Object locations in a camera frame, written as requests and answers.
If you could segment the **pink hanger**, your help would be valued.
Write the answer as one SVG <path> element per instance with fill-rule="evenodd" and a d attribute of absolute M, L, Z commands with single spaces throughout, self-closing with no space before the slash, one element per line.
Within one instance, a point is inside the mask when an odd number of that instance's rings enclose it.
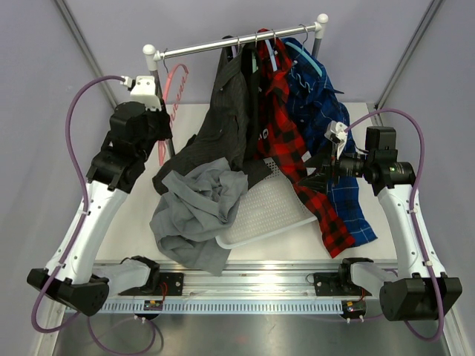
<path fill-rule="evenodd" d="M 166 85 L 163 91 L 163 99 L 167 108 L 171 111 L 168 113 L 170 116 L 170 128 L 173 128 L 174 121 L 176 119 L 177 111 L 180 106 L 180 102 L 183 96 L 183 92 L 186 87 L 187 79 L 189 76 L 188 67 L 182 63 L 177 63 L 171 70 L 166 71 Z M 172 96 L 171 89 L 174 86 L 174 80 L 177 78 L 177 73 L 181 73 L 180 79 L 176 84 L 176 93 Z M 159 141 L 158 143 L 158 163 L 159 166 L 163 166 L 166 160 L 166 156 L 171 157 L 171 149 L 168 148 L 168 144 L 165 141 Z"/>

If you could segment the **black pinstripe shirt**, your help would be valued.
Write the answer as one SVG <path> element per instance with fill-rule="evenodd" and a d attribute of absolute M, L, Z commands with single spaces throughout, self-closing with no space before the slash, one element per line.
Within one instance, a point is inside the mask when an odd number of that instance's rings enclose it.
<path fill-rule="evenodd" d="M 254 159 L 254 156 L 244 159 L 249 117 L 246 80 L 241 73 L 242 49 L 235 58 L 231 57 L 229 47 L 222 49 L 203 124 L 187 145 L 165 162 L 152 179 L 158 194 L 168 191 L 163 179 L 171 171 L 184 176 L 201 165 L 223 157 L 233 171 L 242 171 L 247 175 L 249 188 L 272 173 L 263 160 Z"/>

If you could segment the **grey shirt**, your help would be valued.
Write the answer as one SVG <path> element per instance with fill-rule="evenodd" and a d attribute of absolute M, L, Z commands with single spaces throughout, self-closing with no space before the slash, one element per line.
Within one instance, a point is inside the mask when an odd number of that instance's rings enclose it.
<path fill-rule="evenodd" d="M 182 266 L 220 276 L 229 251 L 216 236 L 233 225 L 248 191 L 247 175 L 220 158 L 186 175 L 171 171 L 163 184 L 168 191 L 149 223 L 159 251 Z"/>

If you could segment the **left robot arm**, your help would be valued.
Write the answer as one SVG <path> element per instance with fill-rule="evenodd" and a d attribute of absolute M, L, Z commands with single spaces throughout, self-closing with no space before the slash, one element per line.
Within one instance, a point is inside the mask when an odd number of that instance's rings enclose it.
<path fill-rule="evenodd" d="M 146 257 L 128 257 L 118 265 L 94 268 L 105 234 L 145 170 L 156 142 L 170 139 L 170 117 L 139 102 L 118 105 L 110 129 L 86 174 L 86 200 L 60 247 L 44 268 L 33 268 L 27 283 L 86 316 L 124 291 L 154 294 L 160 287 L 160 266 Z"/>

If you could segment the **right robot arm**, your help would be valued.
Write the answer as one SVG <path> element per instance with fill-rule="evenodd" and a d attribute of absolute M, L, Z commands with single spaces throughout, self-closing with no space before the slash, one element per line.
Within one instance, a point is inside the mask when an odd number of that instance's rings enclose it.
<path fill-rule="evenodd" d="M 342 177 L 364 178 L 386 216 L 398 271 L 385 271 L 368 258 L 347 258 L 338 268 L 338 288 L 346 294 L 363 289 L 377 297 L 389 321 L 442 320 L 460 297 L 462 284 L 447 275 L 433 250 L 420 209 L 416 173 L 409 162 L 398 160 L 395 129 L 369 127 L 363 154 L 344 152 L 348 133 L 341 122 L 328 125 L 325 137 L 332 148 L 306 161 L 305 166 L 315 171 L 301 185 L 319 190 Z"/>

